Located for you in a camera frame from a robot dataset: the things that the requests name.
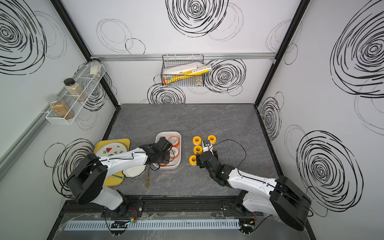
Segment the black aluminium corner post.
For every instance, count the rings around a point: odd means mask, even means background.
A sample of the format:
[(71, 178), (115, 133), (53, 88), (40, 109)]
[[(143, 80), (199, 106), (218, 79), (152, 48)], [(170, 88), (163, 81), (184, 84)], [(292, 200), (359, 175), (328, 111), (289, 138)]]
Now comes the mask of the black aluminium corner post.
[[(67, 30), (69, 31), (70, 35), (72, 36), (73, 40), (75, 41), (76, 45), (78, 46), (79, 50), (81, 51), (82, 55), (86, 59), (87, 62), (91, 61), (91, 52), (89, 51), (88, 47), (86, 46), (84, 40), (82, 39), (79, 31), (77, 30), (75, 24), (73, 23), (70, 15), (68, 14), (64, 4), (60, 0), (50, 0), (53, 7), (55, 8), (56, 12), (60, 16), (61, 20), (65, 24)], [(121, 107), (118, 104), (118, 101), (116, 97), (113, 95), (113, 92), (111, 88), (109, 87), (105, 77), (101, 78), (101, 85), (106, 92), (107, 96), (109, 97), (110, 101), (114, 105), (116, 109), (120, 109)]]

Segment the yellow plastic tray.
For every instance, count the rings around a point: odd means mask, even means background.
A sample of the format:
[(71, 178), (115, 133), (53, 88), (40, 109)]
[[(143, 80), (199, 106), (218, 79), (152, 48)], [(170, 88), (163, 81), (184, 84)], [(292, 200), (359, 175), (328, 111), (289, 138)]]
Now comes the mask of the yellow plastic tray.
[[(98, 157), (104, 157), (126, 153), (130, 150), (130, 143), (129, 139), (100, 141), (96, 144), (94, 154)], [(123, 182), (124, 178), (123, 172), (120, 171), (108, 177), (104, 185), (107, 187), (117, 186)]]

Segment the yellow sealing tape roll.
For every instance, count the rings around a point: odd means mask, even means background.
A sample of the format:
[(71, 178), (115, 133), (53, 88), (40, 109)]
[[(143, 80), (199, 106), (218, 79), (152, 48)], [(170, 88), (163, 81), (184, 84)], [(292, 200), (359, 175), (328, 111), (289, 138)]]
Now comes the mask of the yellow sealing tape roll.
[(199, 146), (199, 145), (201, 145), (201, 143), (202, 143), (202, 138), (201, 137), (199, 137), (199, 136), (193, 137), (193, 144), (195, 146)]
[(191, 166), (196, 166), (197, 165), (197, 156), (196, 155), (190, 156), (189, 163)]
[(195, 155), (197, 155), (197, 154), (201, 155), (202, 153), (203, 153), (203, 148), (202, 148), (202, 146), (195, 146), (195, 147), (194, 147), (194, 154), (195, 154)]
[(210, 144), (213, 145), (213, 144), (216, 143), (217, 138), (216, 138), (216, 136), (214, 136), (214, 135), (209, 135), (209, 136), (208, 136), (208, 140), (210, 141)]

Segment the gold fork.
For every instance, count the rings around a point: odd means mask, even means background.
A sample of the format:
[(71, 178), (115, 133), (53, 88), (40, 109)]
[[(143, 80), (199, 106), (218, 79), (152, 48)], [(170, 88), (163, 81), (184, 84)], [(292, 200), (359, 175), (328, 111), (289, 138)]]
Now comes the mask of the gold fork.
[(150, 187), (150, 172), (151, 172), (151, 169), (150, 169), (150, 167), (148, 167), (146, 184), (145, 184), (146, 189), (149, 189), (149, 187)]

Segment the silver wall rail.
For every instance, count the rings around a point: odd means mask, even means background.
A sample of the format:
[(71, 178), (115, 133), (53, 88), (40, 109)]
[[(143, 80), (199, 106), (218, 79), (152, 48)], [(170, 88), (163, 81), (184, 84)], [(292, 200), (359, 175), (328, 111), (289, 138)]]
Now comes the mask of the silver wall rail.
[(126, 62), (126, 61), (189, 61), (189, 60), (227, 60), (227, 59), (251, 59), (274, 60), (276, 53), (208, 53), (208, 54), (117, 54), (117, 55), (93, 55), (91, 59), (99, 59), (102, 62)]

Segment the light spice jar black lid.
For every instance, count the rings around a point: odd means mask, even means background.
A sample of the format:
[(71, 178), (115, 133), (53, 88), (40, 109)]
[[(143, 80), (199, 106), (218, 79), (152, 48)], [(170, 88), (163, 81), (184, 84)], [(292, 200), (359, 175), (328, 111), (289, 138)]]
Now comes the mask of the light spice jar black lid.
[(73, 78), (64, 80), (64, 85), (67, 92), (73, 97), (74, 100), (84, 102), (87, 99), (87, 93), (84, 92), (83, 87), (77, 83)]

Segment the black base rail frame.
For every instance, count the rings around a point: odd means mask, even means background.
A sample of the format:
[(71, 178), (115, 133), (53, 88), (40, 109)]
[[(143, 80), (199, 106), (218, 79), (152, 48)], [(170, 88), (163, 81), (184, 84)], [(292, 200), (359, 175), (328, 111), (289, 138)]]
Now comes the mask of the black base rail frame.
[[(310, 225), (303, 231), (290, 228), (278, 217), (259, 212), (244, 216), (235, 211), (237, 198), (130, 196), (126, 217), (95, 204), (78, 205), (66, 201), (48, 236), (50, 240), (313, 240)], [(240, 222), (239, 230), (144, 230), (144, 231), (65, 231), (65, 223), (75, 221), (137, 220), (229, 220)]]

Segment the yellow foil wrap box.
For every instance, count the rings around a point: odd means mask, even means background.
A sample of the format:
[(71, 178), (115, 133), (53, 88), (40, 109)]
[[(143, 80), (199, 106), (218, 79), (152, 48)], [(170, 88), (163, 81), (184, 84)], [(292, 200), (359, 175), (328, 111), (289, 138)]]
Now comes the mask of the yellow foil wrap box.
[(212, 67), (207, 65), (180, 74), (163, 74), (162, 84), (171, 86), (202, 87), (205, 83), (205, 74), (211, 71)]

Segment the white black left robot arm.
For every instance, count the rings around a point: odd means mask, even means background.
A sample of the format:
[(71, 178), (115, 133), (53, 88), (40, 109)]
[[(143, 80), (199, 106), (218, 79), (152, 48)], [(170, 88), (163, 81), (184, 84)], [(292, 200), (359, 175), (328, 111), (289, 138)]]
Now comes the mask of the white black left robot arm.
[(171, 142), (161, 137), (156, 143), (122, 154), (106, 157), (89, 154), (71, 172), (65, 185), (79, 205), (93, 203), (124, 216), (130, 210), (128, 200), (120, 191), (105, 186), (105, 180), (132, 167), (167, 164), (172, 147)]

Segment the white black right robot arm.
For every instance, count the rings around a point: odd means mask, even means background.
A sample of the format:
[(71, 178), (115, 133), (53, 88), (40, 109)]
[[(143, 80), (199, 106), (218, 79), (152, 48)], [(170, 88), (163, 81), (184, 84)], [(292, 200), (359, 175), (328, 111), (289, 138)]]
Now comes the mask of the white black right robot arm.
[(221, 164), (217, 151), (197, 154), (196, 162), (220, 186), (245, 193), (240, 198), (243, 209), (278, 216), (292, 229), (304, 230), (312, 200), (289, 178), (262, 178), (247, 174), (233, 166)]

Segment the brown spice jar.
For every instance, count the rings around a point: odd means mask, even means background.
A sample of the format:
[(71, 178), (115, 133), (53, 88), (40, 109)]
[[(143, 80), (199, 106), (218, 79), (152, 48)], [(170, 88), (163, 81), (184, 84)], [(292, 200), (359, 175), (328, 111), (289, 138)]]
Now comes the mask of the brown spice jar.
[(58, 117), (69, 120), (75, 116), (69, 104), (59, 96), (51, 95), (47, 98), (47, 101), (51, 105), (51, 110)]

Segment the white scalloped small dish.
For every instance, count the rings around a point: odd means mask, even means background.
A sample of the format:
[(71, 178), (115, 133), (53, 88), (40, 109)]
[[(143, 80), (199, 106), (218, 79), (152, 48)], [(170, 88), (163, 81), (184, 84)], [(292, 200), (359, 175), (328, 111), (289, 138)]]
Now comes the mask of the white scalloped small dish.
[(146, 170), (146, 166), (141, 165), (141, 166), (125, 169), (122, 171), (122, 173), (126, 178), (136, 178), (136, 177), (139, 177), (145, 170)]

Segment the white spice jar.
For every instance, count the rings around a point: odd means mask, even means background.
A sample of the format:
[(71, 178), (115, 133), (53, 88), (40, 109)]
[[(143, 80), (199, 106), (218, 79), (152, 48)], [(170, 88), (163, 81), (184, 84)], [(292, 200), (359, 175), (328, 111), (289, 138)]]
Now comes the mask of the white spice jar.
[(93, 77), (100, 77), (102, 70), (102, 64), (101, 60), (99, 59), (92, 59), (90, 63), (90, 75)]

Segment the watermelon pattern white plate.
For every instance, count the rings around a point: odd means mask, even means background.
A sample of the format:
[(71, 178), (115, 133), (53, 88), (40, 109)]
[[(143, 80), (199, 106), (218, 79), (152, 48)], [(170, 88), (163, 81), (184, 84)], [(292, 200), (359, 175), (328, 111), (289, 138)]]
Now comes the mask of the watermelon pattern white plate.
[(96, 151), (98, 157), (108, 157), (128, 152), (127, 147), (121, 143), (109, 143)]

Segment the white plastic storage box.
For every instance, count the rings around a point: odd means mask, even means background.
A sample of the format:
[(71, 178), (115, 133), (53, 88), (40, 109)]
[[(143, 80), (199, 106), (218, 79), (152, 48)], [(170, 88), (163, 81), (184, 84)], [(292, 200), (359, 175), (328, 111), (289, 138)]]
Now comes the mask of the white plastic storage box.
[(170, 159), (169, 163), (165, 167), (161, 167), (159, 165), (155, 165), (156, 167), (160, 167), (160, 170), (174, 170), (176, 169), (181, 162), (181, 146), (182, 146), (182, 136), (179, 132), (175, 131), (167, 131), (167, 132), (161, 132), (156, 137), (156, 142), (161, 138), (165, 137), (167, 140), (169, 140), (171, 137), (178, 137), (180, 139), (180, 145), (177, 147), (179, 150), (179, 156), (173, 160)]

